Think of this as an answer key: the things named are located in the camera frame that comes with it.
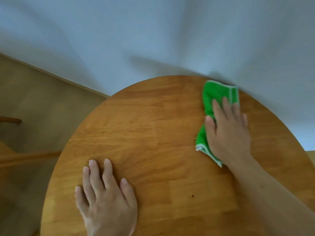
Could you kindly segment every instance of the green cloth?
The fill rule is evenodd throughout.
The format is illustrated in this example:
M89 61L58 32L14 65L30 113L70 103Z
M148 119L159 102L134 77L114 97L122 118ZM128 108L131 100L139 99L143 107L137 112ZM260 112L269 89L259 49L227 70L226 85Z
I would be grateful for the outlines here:
M215 120L214 112L212 109L212 100L216 99L222 107L223 97L226 97L231 104L239 103L238 87L225 85L213 80L208 80L205 83L203 87L202 98L206 115L211 116ZM196 138L196 150L204 152L205 154L210 156L220 167L222 167L223 162L216 158L209 149L204 124L201 127Z

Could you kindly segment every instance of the white wall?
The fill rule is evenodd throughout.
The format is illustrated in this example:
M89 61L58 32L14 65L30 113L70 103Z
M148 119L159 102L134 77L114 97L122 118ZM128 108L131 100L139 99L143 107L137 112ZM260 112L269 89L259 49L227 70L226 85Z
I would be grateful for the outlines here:
M0 52L108 95L214 75L315 135L315 0L0 0Z

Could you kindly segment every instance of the person's left hand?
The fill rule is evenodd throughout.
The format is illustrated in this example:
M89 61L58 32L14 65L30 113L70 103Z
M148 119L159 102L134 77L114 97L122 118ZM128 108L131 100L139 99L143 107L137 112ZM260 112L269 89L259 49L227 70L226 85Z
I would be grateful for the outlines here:
M95 160L83 168L83 189L76 187L76 204L88 236L128 236L137 224L138 206L132 186L123 178L120 186L113 176L112 163L105 159L104 172Z

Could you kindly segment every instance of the forearm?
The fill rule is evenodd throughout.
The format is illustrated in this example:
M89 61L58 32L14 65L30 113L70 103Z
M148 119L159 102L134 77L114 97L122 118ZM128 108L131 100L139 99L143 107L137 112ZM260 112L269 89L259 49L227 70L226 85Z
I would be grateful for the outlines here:
M314 235L315 213L252 158L230 170L271 235Z

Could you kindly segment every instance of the table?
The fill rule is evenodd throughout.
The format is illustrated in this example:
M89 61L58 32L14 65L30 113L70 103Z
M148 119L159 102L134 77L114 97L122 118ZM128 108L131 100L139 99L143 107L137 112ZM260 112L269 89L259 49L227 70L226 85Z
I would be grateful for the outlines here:
M53 171L43 208L41 236L86 235L75 205L89 159L114 165L139 203L134 235L263 235L236 180L195 150L203 124L207 79L163 76L131 85L97 107L78 127ZM252 154L261 166L315 210L315 170L286 126L240 91Z

